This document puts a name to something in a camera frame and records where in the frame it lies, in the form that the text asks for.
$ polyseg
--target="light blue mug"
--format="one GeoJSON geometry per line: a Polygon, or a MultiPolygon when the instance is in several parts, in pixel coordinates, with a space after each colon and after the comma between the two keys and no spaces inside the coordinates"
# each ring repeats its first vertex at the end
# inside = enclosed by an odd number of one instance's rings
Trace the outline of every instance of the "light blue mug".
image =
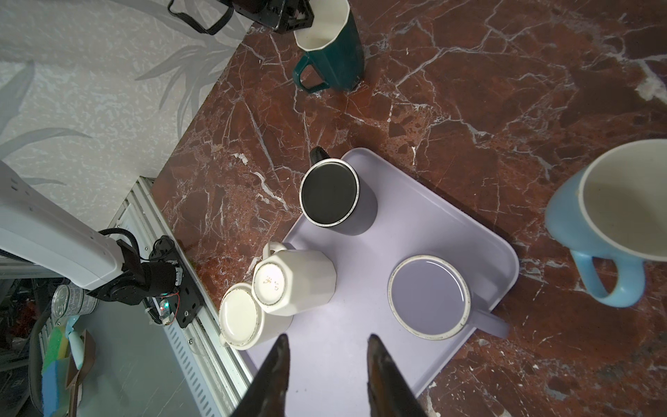
{"type": "Polygon", "coordinates": [[[646,285],[644,261],[667,262],[667,139],[616,147],[556,191],[546,228],[570,249],[588,293],[612,307],[629,307],[646,285]],[[593,258],[611,259],[618,281],[605,290],[593,258]]]}

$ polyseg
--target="green sponge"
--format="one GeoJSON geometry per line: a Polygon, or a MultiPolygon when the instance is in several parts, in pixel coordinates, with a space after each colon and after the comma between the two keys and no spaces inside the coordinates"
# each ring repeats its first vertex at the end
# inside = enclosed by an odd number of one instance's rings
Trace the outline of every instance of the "green sponge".
{"type": "Polygon", "coordinates": [[[42,365],[42,374],[49,365],[66,357],[69,340],[65,337],[65,326],[54,327],[49,336],[49,345],[44,353],[44,365],[42,365]]]}

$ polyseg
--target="dark green mug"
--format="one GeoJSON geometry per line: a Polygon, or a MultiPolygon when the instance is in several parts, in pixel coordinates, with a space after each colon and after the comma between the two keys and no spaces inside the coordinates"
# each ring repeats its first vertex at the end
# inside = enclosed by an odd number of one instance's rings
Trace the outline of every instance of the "dark green mug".
{"type": "Polygon", "coordinates": [[[296,43],[305,52],[292,71],[294,83],[307,93],[327,88],[351,91],[364,75],[364,51],[346,0],[311,0],[315,19],[307,29],[294,31],[296,43]],[[323,82],[306,88],[301,73],[312,65],[323,82]]]}

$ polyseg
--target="red marble countertop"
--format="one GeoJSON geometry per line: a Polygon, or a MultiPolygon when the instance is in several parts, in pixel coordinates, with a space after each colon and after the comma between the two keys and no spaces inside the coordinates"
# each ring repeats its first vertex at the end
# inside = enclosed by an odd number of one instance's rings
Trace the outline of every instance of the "red marble countertop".
{"type": "MultiPolygon", "coordinates": [[[[631,308],[594,301],[544,208],[607,149],[667,137],[661,1],[352,0],[366,79],[308,95],[291,34],[254,26],[153,196],[213,301],[299,216],[310,148],[366,147],[508,240],[516,285],[420,396],[431,417],[667,415],[667,268],[631,308]],[[652,79],[656,89],[650,89],[652,79]]],[[[613,285],[614,268],[599,269],[613,285]]]]}

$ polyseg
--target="lavender tray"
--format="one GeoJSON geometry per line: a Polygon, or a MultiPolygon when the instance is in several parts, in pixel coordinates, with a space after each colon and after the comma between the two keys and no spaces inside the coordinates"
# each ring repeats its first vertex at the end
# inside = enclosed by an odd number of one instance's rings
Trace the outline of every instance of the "lavender tray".
{"type": "MultiPolygon", "coordinates": [[[[394,318],[387,298],[392,270],[419,254],[439,256],[466,279],[489,311],[514,285],[519,261],[512,247],[368,149],[343,158],[378,197],[378,216],[359,236],[319,228],[301,216],[284,242],[322,251],[336,266],[331,301],[294,317],[287,330],[291,351],[288,416],[369,416],[366,343],[380,336],[415,395],[419,394],[475,328],[453,338],[421,339],[394,318]]],[[[273,340],[247,351],[251,369],[261,366],[273,340]]]]}

